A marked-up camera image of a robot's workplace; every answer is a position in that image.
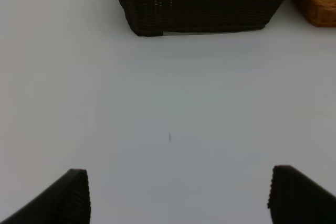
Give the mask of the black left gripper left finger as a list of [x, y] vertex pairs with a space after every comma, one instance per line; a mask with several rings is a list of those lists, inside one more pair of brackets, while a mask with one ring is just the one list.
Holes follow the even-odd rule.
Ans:
[[91, 202], [85, 169], [70, 169], [1, 223], [90, 223]]

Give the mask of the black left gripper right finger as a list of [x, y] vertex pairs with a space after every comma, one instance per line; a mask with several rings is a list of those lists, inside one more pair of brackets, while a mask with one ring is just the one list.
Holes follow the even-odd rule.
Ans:
[[272, 223], [335, 223], [335, 195], [290, 165], [273, 168], [267, 207]]

